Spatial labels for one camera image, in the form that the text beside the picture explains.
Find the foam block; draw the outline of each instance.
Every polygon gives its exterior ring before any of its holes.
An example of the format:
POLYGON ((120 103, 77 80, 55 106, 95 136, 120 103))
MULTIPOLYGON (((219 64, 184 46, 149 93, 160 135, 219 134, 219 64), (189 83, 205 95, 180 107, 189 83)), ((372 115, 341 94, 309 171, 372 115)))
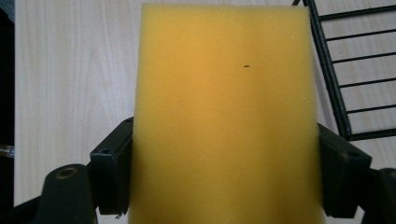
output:
POLYGON ((322 223, 308 11, 144 5, 130 223, 322 223))

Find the wooden table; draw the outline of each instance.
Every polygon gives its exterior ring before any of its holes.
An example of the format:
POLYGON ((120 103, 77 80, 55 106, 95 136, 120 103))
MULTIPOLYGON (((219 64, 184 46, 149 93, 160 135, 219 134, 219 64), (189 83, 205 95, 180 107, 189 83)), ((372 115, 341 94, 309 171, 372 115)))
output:
MULTIPOLYGON (((134 114, 141 4, 144 2, 230 5, 284 5, 291 0, 32 0, 16 2, 16 166, 15 204, 40 194, 45 175, 68 164, 89 161, 89 153, 123 119, 134 114)), ((319 14, 394 4, 393 0, 317 0, 319 14)), ((325 33, 345 35, 379 26, 396 28, 396 13, 373 16, 352 23, 327 22, 325 33)), ((331 43, 332 57, 356 56, 366 50, 396 49, 395 33, 331 43)), ((384 76, 394 76, 396 58, 380 64, 384 76)), ((340 66, 352 80, 371 76, 372 64, 340 66)), ((316 63, 318 121, 336 130, 326 88, 316 63)), ((345 93, 354 104, 396 102, 396 86, 345 93), (376 97, 364 95, 375 91, 376 97)), ((354 118, 366 124, 396 124, 392 114, 385 121, 354 118)), ((396 167, 396 137, 365 140, 354 144, 374 157, 373 167, 396 167)), ((360 223, 327 218, 327 223, 360 223)), ((126 223, 126 217, 100 217, 100 223, 126 223)))

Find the black metal rack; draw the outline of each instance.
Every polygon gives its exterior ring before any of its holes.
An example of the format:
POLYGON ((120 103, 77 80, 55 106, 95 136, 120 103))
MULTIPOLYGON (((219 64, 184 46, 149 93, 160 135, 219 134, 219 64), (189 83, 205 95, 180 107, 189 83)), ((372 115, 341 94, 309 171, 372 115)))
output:
MULTIPOLYGON (((348 141, 357 141, 357 140, 363 140, 363 139, 395 136, 396 135, 396 127, 391 128, 391 129, 375 130, 375 131, 369 131, 369 132, 364 132, 364 133, 353 133, 352 124, 349 120, 348 115, 395 108, 396 104, 347 110, 346 104, 345 104, 346 99, 343 98, 341 89, 363 86, 363 85, 373 85, 373 84, 384 83, 384 82, 392 82, 392 81, 396 81, 396 76, 391 77, 391 78, 382 78, 382 79, 377 79, 377 80, 340 85, 338 82, 333 65, 335 63, 349 63, 349 62, 354 62, 354 61, 358 61, 358 60, 370 60, 373 58, 389 57, 389 56, 396 55, 396 52, 387 52, 387 53, 381 53, 381 54, 366 55, 366 56, 362 56, 362 57, 348 58, 348 59, 342 59, 342 60, 332 60, 332 56, 329 52, 329 47, 328 47, 327 43, 330 41, 336 41, 336 40, 348 39, 348 38, 354 38, 354 37, 393 33, 393 32, 396 32, 396 29, 389 29, 389 30, 370 32, 370 33, 361 33, 361 34, 357 34, 357 35, 344 35, 344 36, 326 38, 326 36, 323 32, 321 23, 323 21, 341 20, 341 19, 345 19, 345 18, 351 18, 351 17, 357 17, 357 16, 367 16, 367 15, 372 15, 372 14, 381 13, 381 12, 396 11, 396 5, 385 6, 385 7, 371 7, 371 8, 367 8, 367 9, 353 10, 353 11, 333 13, 333 14, 319 16, 317 6, 316 6, 316 3, 314 0, 303 0, 303 2, 304 2, 304 5, 306 7, 309 7, 309 10, 310 10, 312 36, 313 36, 313 39, 314 39, 314 42, 315 42, 315 45, 317 48, 320 66, 321 66, 321 69, 323 72, 324 80, 325 80, 326 87, 327 87, 327 90, 329 93, 330 101, 332 104, 332 110, 334 113, 335 121, 337 123, 337 128, 338 128, 338 132, 339 132, 340 136, 342 136, 343 138, 345 138, 348 141)), ((300 0, 294 0, 292 5, 297 6, 299 3, 300 3, 300 0)))

